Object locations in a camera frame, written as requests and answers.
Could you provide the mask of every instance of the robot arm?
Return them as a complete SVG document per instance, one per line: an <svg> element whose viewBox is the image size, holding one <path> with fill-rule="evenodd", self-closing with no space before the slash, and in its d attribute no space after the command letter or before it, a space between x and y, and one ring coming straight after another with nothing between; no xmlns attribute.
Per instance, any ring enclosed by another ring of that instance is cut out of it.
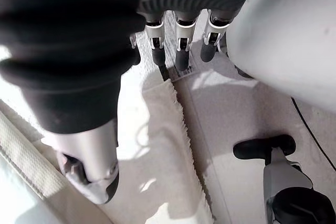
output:
<svg viewBox="0 0 336 224"><path fill-rule="evenodd" d="M215 48L244 1L0 0L0 43L11 52L0 73L20 86L63 174L103 204L118 186L117 104L120 76L139 62L134 33L146 28L164 72L163 15L174 10L176 65L184 70L199 12L214 10L209 22L219 29L204 41Z"/></svg>
<svg viewBox="0 0 336 224"><path fill-rule="evenodd" d="M58 153L63 174L92 202L103 204L118 186L117 104L120 76L139 63L134 33L145 28L153 60L164 72L163 16L168 9L176 16L179 70L188 66L195 22L207 8L211 11L203 37L203 61L213 58L227 33L228 55L242 71L335 111L334 1L249 0L235 18L244 2L0 0L0 42L12 55L0 63L0 73L21 87L39 123L49 132L45 143ZM304 18L297 19L298 14ZM327 36L317 51L311 46L317 38L322 41L321 33ZM288 165L280 149L268 155L268 165L276 159ZM310 188L310 180L294 171L293 165L284 169L302 178L303 188ZM280 193L269 197L273 206L283 201Z"/></svg>

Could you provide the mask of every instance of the black wire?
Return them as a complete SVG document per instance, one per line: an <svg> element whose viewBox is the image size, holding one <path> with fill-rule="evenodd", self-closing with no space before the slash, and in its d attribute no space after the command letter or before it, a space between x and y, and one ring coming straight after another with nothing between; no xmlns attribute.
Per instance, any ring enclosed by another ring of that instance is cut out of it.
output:
<svg viewBox="0 0 336 224"><path fill-rule="evenodd" d="M314 139L317 147L320 149L320 151L322 152L322 154L325 156L325 158L328 160L329 164L332 166L332 168L334 169L334 171L336 172L336 167L334 166L334 164L331 162L331 160L329 159L329 157L327 156L327 154L324 152L324 150L322 149L321 145L319 144L319 141L317 141L316 137L314 136L314 134L312 133L312 131L310 130L310 127L308 126L308 124L306 123L305 119L303 118L303 115L301 114L301 111L298 107L298 105L296 104L296 101L294 98L292 98L292 102L295 106L296 111L298 112L299 116L301 117L302 122L304 123L304 125L306 126L307 130L309 131L311 137Z"/></svg>

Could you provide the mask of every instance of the silver metal joint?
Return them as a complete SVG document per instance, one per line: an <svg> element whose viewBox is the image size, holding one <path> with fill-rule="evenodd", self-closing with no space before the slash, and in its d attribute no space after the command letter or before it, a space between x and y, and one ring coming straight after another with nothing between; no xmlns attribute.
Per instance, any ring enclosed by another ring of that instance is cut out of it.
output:
<svg viewBox="0 0 336 224"><path fill-rule="evenodd" d="M95 204L107 203L118 185L117 121L85 132L57 134L47 132L42 142L57 153L65 177Z"/></svg>
<svg viewBox="0 0 336 224"><path fill-rule="evenodd" d="M209 45L209 41L211 38L216 38L214 41L214 46L217 46L220 39L224 36L224 33L227 29L227 27L230 25L230 23L226 24L225 26L215 26L211 22L211 10L208 12L208 20L205 25L204 34L203 34L203 40L204 44Z"/></svg>
<svg viewBox="0 0 336 224"><path fill-rule="evenodd" d="M181 51L181 47L185 48L185 51L190 50L190 46L191 46L191 43L194 37L196 21L197 19L195 19L195 21L191 25L184 26L184 25L179 24L178 20L176 20L175 22L176 41L177 41L176 48L178 51Z"/></svg>
<svg viewBox="0 0 336 224"><path fill-rule="evenodd" d="M164 46L164 16L156 23L147 23L145 31L151 44L151 48L155 49L159 46L160 49Z"/></svg>

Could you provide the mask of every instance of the white floor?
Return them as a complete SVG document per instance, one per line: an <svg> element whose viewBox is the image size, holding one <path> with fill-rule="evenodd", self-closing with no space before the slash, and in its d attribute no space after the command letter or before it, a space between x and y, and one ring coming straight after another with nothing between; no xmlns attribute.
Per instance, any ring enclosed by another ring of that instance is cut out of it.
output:
<svg viewBox="0 0 336 224"><path fill-rule="evenodd" d="M210 63L201 62L201 43L195 41L192 47L200 73L178 81L175 87L216 223L265 223L264 163L238 160L232 149L239 141L279 133L295 138L297 150L289 159L300 162L314 189L327 195L336 206L336 173L317 149L290 97L240 77L230 60L219 53ZM336 115L299 101L298 105L336 163Z"/></svg>

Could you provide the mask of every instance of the robotic finger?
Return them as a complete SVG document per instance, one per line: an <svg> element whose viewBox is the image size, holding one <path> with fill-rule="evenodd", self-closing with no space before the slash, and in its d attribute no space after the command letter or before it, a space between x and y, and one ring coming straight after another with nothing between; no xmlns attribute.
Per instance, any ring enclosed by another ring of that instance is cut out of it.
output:
<svg viewBox="0 0 336 224"><path fill-rule="evenodd" d="M219 41L225 35L225 31L230 24L230 18L225 12L218 10L208 11L208 19L203 34L203 44L201 48L201 59L204 62L211 61L219 45Z"/></svg>
<svg viewBox="0 0 336 224"><path fill-rule="evenodd" d="M176 59L178 71L184 71L189 65L189 51L193 41L199 12L184 13L175 11L176 17Z"/></svg>

